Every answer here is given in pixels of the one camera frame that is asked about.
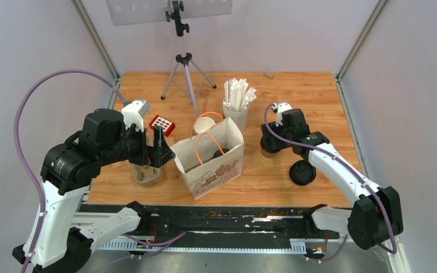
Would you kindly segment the kraft paper takeout bag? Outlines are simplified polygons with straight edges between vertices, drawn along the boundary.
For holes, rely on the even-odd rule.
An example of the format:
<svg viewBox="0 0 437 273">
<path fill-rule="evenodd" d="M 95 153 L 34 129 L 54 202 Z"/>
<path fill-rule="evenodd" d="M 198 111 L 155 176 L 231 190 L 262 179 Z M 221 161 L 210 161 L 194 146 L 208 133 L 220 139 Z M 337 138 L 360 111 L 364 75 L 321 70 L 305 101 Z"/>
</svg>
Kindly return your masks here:
<svg viewBox="0 0 437 273">
<path fill-rule="evenodd" d="M 241 176 L 244 161 L 244 138 L 237 125 L 222 119 L 200 135 L 171 146 L 175 164 L 194 199 L 198 200 L 225 183 Z M 217 150 L 228 148 L 223 156 L 214 159 Z"/>
</svg>

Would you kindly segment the black plastic cup lid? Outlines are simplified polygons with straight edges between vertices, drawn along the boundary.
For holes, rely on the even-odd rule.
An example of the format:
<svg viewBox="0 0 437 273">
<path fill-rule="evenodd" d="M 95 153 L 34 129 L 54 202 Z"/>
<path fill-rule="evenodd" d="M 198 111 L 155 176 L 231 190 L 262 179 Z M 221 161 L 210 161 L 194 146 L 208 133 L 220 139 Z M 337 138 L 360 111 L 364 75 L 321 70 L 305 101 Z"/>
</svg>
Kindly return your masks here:
<svg viewBox="0 0 437 273">
<path fill-rule="evenodd" d="M 219 158 L 221 156 L 223 156 L 224 154 L 226 154 L 228 151 L 230 151 L 230 149 L 228 148 L 223 148 L 222 150 L 217 150 L 214 154 L 213 154 L 213 158 Z"/>
</svg>

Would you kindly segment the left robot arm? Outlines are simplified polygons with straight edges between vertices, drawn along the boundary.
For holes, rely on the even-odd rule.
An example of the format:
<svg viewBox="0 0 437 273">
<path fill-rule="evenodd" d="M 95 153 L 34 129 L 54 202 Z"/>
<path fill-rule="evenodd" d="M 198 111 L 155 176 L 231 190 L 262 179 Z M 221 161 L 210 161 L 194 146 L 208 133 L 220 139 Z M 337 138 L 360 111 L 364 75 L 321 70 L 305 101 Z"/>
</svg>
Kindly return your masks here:
<svg viewBox="0 0 437 273">
<path fill-rule="evenodd" d="M 72 220 L 102 167 L 128 161 L 161 168 L 174 157 L 160 127 L 154 128 L 154 144 L 149 146 L 146 133 L 137 131 L 136 125 L 126 128 L 120 112 L 98 109 L 88 114 L 82 130 L 46 154 L 35 230 L 25 244 L 13 249 L 13 257 L 24 266 L 32 264 L 34 272 L 76 272 L 118 236 L 132 231 L 147 234 L 151 213 L 136 201 L 84 228 L 72 226 Z"/>
</svg>

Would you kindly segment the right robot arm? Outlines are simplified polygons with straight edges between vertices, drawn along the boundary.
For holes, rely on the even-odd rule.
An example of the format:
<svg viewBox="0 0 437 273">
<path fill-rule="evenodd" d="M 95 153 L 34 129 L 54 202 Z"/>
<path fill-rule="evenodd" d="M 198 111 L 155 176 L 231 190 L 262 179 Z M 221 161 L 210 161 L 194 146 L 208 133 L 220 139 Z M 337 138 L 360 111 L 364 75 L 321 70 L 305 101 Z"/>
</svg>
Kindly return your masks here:
<svg viewBox="0 0 437 273">
<path fill-rule="evenodd" d="M 310 132 L 300 109 L 287 103 L 266 107 L 277 116 L 274 122 L 263 115 L 260 141 L 263 152 L 275 155 L 291 148 L 302 159 L 291 166 L 290 179 L 298 185 L 314 181 L 320 171 L 342 192 L 350 209 L 320 204 L 311 208 L 302 222 L 305 235 L 317 237 L 324 230 L 351 237 L 361 249 L 379 246 L 397 253 L 395 236 L 403 232 L 401 199 L 393 187 L 381 187 L 347 162 L 324 134 Z"/>
</svg>

